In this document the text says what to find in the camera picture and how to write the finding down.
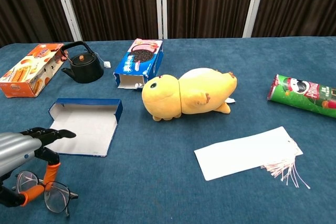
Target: eyeglasses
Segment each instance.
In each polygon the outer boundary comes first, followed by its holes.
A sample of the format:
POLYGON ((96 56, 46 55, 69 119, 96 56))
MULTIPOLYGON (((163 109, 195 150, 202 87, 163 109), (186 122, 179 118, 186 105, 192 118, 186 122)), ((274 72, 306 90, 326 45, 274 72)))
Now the eyeglasses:
POLYGON ((44 184, 36 174, 24 170, 17 175, 16 187, 13 189, 17 193, 22 193, 37 185, 44 187, 44 201, 51 212, 59 214, 65 210, 66 216, 70 216, 69 202, 71 199, 77 199, 78 195, 72 193, 66 185, 60 182, 51 181, 44 184))

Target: yellow plush toy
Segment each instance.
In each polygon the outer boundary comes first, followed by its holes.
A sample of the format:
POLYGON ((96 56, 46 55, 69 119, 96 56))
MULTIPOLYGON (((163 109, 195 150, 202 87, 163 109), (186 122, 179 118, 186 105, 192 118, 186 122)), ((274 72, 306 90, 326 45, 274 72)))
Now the yellow plush toy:
POLYGON ((190 70, 179 79, 164 74, 149 80, 142 89, 142 101, 155 121, 179 118, 181 114, 209 111, 230 113, 225 100, 235 91, 233 73, 210 68, 190 70))

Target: table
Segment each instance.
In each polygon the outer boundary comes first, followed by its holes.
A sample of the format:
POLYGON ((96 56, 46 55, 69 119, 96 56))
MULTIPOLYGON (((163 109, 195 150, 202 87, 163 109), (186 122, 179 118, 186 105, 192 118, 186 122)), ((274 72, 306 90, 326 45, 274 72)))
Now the table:
MULTIPOLYGON (((334 223, 336 219, 335 119, 266 100, 275 74, 336 86, 336 37, 169 39, 158 74, 180 77, 190 69, 233 71, 238 87, 231 114, 209 112, 154 122, 141 92, 117 89, 112 75, 132 41, 88 42, 111 69, 79 84, 58 71, 37 98, 0 94, 0 132, 49 127, 57 98, 118 98, 123 113, 107 157, 61 156, 57 180, 79 194, 70 202, 72 223, 334 223), (205 181, 194 150, 284 126, 303 155, 295 188, 255 168, 205 181)), ((37 44, 0 49, 0 75, 37 44)), ((19 167, 43 176, 46 163, 19 167)), ((0 206, 2 223, 56 223, 40 197, 26 207, 0 206)))

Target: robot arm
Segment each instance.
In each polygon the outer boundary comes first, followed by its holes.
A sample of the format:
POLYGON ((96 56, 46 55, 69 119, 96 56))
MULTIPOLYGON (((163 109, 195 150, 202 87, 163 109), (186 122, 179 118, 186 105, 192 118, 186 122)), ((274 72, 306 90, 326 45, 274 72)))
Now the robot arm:
POLYGON ((45 181, 55 178, 60 164, 59 154, 45 146, 57 139, 75 136, 75 133, 68 130, 58 131, 40 127, 20 133, 0 133, 0 204, 6 207, 16 207, 25 205, 37 197, 37 188, 24 194, 17 194, 4 187, 3 181, 10 177, 13 170, 33 157, 48 162, 45 181))

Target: green chip can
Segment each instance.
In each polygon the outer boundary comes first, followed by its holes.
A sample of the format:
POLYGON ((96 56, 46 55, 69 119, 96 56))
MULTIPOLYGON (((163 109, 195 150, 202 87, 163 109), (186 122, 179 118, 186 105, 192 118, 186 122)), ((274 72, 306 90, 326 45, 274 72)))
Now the green chip can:
POLYGON ((277 74, 267 100, 336 118, 336 88, 310 81, 277 74))

